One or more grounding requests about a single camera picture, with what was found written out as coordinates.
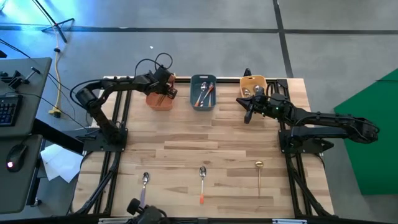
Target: blue tray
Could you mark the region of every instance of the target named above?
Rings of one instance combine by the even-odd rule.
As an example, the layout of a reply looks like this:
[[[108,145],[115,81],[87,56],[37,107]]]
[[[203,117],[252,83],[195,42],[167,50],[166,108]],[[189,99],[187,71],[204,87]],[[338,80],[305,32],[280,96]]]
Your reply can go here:
[[[214,75],[194,75],[191,77],[191,105],[193,109],[197,111],[210,111],[216,105],[216,81],[217,78]],[[201,93],[200,86],[203,82],[207,82],[209,85],[211,82],[214,85],[213,90],[208,94],[206,99],[203,101],[203,106],[195,106],[195,103],[198,100],[198,97]],[[205,90],[200,96],[200,102],[205,97],[207,90]]]

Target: gray floor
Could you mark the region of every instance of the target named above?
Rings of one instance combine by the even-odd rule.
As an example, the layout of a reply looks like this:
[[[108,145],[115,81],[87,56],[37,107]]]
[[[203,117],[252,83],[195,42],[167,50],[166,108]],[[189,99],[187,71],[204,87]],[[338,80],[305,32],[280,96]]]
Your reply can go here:
[[[40,2],[58,21],[74,17],[74,26],[277,28],[272,0]],[[280,0],[279,5],[285,29],[398,29],[395,0]],[[25,0],[10,0],[0,13],[0,22],[47,24],[40,11]],[[170,70],[181,76],[240,77],[246,67],[266,77],[287,76],[278,34],[66,32],[66,36],[69,43],[60,44],[59,70],[62,83],[69,87],[104,75],[132,75],[140,59],[154,58],[159,52],[173,56]],[[0,30],[0,37],[31,57],[54,56],[51,32]],[[398,35],[288,34],[286,39],[294,77],[305,79],[313,111],[331,111],[398,67]],[[0,50],[9,58],[24,57],[4,45]],[[143,63],[139,73],[148,69],[153,69],[153,64]],[[54,102],[56,90],[49,81],[44,98]],[[59,122],[49,116],[50,108],[42,102],[39,118],[63,131],[79,128],[69,119]],[[66,99],[62,108],[73,113]],[[85,113],[75,109],[77,121],[85,124]],[[325,153],[325,163],[337,215],[398,223],[398,196],[363,197],[342,141]],[[73,185],[63,180],[43,182],[39,192],[42,206],[0,215],[0,220],[63,215],[72,190]]]

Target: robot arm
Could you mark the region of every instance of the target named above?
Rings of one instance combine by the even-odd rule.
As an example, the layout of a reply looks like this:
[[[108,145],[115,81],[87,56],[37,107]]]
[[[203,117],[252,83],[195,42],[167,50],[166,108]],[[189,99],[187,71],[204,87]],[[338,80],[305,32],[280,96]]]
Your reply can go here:
[[[76,98],[84,109],[87,110],[90,116],[97,122],[106,141],[109,144],[116,144],[123,138],[121,130],[116,126],[116,124],[108,120],[101,110],[101,105],[106,102],[109,95],[114,91],[136,90],[143,92],[146,95],[154,92],[167,95],[169,98],[174,99],[177,94],[177,90],[172,88],[169,83],[173,81],[173,79],[174,76],[167,69],[161,66],[154,74],[149,72],[135,78],[105,78],[98,82],[87,84],[76,93]],[[93,93],[93,90],[103,90],[103,93],[98,98]]]
[[[260,90],[249,98],[237,98],[236,101],[246,109],[244,122],[249,123],[253,113],[259,113],[279,121],[283,121],[289,126],[303,126],[314,124],[329,126],[337,129],[329,129],[327,132],[316,133],[317,128],[308,133],[306,129],[303,138],[349,138],[354,142],[369,144],[377,141],[379,128],[365,118],[356,118],[350,114],[328,114],[321,112],[308,112],[302,108],[297,108],[284,95],[274,93],[271,97],[264,94],[264,89]]]

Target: wooden tabletop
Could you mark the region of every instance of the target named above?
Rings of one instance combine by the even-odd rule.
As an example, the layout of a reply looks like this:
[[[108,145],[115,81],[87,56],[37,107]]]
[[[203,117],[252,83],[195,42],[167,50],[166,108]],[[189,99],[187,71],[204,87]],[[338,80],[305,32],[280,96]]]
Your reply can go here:
[[[288,84],[292,103],[309,111],[304,80],[291,78]],[[175,87],[178,94],[171,111],[154,111],[146,105],[143,93],[132,93],[129,137],[121,157],[111,215],[130,216],[127,205],[132,198],[139,199],[142,175],[149,172],[146,204],[164,210],[169,217],[294,217],[285,157],[277,140],[278,122],[254,114],[250,124],[244,124],[245,110],[235,101],[240,97],[239,84],[217,84],[217,105],[208,112],[191,107],[189,83],[177,83]],[[109,118],[115,98],[113,93],[102,107]],[[103,156],[103,152],[94,152],[83,163],[73,201],[75,210],[97,187]],[[312,154],[302,157],[308,188],[325,210],[333,213],[321,161]],[[264,162],[260,198],[256,161]],[[207,168],[203,205],[199,176],[202,165]],[[305,211],[300,190],[298,199]]]

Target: tripod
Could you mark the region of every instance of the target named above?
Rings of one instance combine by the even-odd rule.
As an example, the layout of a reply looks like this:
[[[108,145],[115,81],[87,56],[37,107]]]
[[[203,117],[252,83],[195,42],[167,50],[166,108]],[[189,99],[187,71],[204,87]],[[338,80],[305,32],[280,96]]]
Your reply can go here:
[[[52,21],[52,23],[54,24],[53,26],[54,26],[55,28],[57,28],[58,33],[60,34],[62,40],[63,40],[65,43],[67,43],[68,41],[67,41],[67,39],[65,38],[64,34],[62,33],[62,30],[61,30],[61,28],[60,28],[59,25],[62,25],[62,24],[66,23],[66,22],[69,22],[69,21],[74,21],[75,19],[74,19],[74,18],[70,18],[70,19],[67,19],[67,20],[65,20],[65,21],[62,21],[62,22],[58,22],[58,23],[57,23],[57,22],[55,22],[55,21],[52,19],[52,17],[50,16],[50,14],[44,9],[43,6],[39,3],[39,0],[34,0],[34,1],[36,2],[36,6],[39,7],[39,8],[47,15],[47,17]],[[49,26],[49,27],[46,27],[46,28],[42,29],[42,32],[46,31],[47,29],[52,28],[53,26]]]

